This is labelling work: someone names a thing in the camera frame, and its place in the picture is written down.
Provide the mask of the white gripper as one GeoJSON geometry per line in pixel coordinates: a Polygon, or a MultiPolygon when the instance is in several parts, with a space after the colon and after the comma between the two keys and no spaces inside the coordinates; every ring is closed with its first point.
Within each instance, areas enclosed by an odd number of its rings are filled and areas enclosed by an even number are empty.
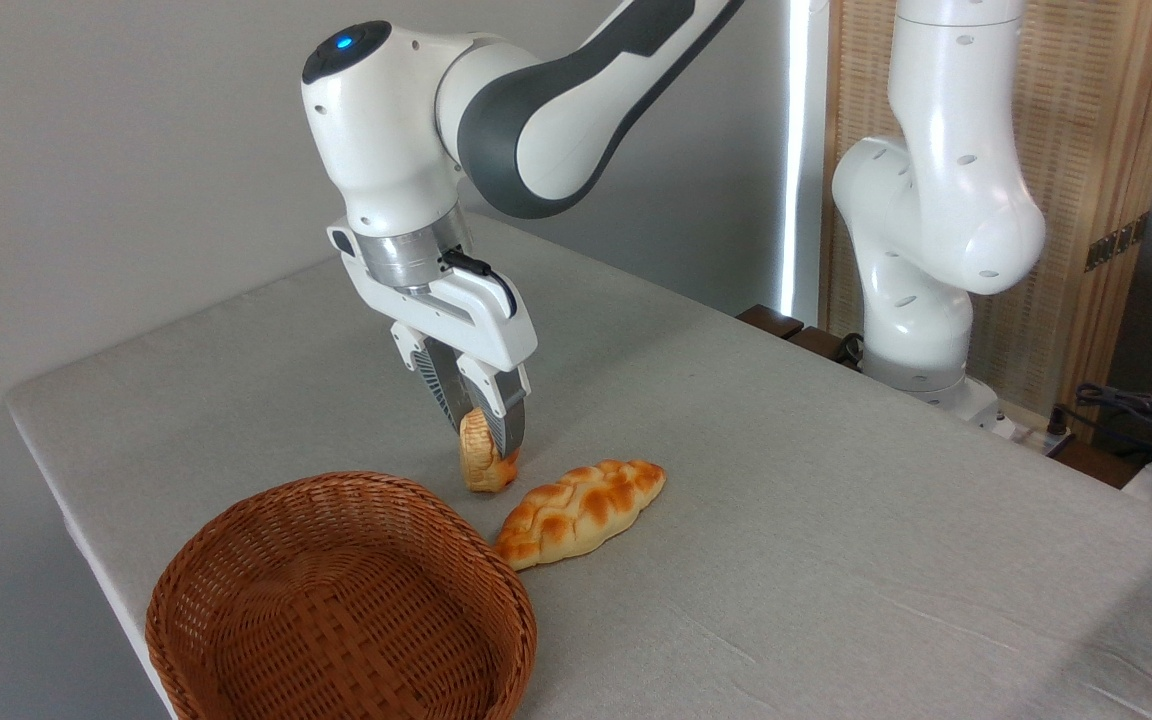
{"type": "Polygon", "coordinates": [[[399,355],[420,376],[450,427],[460,430],[461,420],[480,407],[500,457],[518,450],[529,395],[522,363],[535,353],[538,338],[520,293],[515,311],[509,310],[506,288],[511,283],[450,270],[429,291],[407,295],[371,278],[362,260],[362,237],[348,225],[329,225],[328,237],[361,300],[394,320],[391,336],[399,355]],[[472,357],[458,357],[454,348],[472,357]]]}

